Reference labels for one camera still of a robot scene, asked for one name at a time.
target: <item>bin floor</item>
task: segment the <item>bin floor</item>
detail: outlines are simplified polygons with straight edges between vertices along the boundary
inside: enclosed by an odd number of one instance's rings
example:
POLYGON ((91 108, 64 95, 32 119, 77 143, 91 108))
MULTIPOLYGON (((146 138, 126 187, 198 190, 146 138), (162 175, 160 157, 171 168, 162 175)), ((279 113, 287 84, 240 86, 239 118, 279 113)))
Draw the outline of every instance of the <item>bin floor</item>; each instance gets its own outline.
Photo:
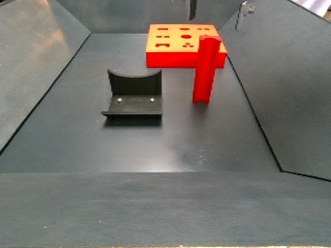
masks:
POLYGON ((278 171, 227 62, 210 106, 191 103, 194 69, 163 70, 160 126, 111 126, 107 69, 146 67, 146 35, 92 35, 0 157, 0 172, 278 171))
POLYGON ((146 35, 92 35, 7 147, 0 246, 330 245, 331 184, 278 171, 230 63, 208 107, 163 70, 156 127, 107 125, 107 69, 150 72, 146 35))

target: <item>round hole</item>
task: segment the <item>round hole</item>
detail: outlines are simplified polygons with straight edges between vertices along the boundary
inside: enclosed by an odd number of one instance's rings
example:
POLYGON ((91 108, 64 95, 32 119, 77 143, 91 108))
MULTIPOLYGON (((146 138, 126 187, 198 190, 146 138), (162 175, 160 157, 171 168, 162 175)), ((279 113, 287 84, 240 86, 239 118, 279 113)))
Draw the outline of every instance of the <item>round hole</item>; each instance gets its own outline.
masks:
POLYGON ((191 39, 191 36, 190 35, 183 35, 182 38, 183 39, 191 39))

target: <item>red rectangular post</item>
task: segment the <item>red rectangular post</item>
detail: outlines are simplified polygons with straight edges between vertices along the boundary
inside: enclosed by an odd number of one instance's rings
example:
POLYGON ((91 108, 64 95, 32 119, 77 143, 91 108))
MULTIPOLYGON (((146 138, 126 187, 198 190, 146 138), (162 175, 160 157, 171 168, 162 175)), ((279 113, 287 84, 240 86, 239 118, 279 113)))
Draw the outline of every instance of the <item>red rectangular post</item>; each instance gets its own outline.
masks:
POLYGON ((210 104, 220 44, 220 37, 200 36, 192 91, 194 103, 202 101, 210 104))

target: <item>black holder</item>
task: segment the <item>black holder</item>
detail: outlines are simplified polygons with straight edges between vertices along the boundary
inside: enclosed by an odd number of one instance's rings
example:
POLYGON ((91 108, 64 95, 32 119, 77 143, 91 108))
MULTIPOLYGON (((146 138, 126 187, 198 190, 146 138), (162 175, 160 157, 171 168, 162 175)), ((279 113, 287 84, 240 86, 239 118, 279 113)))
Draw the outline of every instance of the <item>black holder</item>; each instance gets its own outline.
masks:
POLYGON ((118 75, 108 70, 112 98, 101 114, 112 124, 159 124, 162 119, 162 71, 143 77, 118 75))

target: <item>screw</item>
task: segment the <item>screw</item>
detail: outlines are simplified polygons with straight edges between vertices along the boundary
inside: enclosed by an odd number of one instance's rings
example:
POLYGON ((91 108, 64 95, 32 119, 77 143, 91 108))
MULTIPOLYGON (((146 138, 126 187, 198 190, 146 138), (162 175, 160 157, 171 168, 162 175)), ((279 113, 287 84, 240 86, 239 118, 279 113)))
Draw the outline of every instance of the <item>screw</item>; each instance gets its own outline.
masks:
POLYGON ((255 13, 255 11, 256 11, 256 7, 254 5, 250 5, 248 14, 255 13))

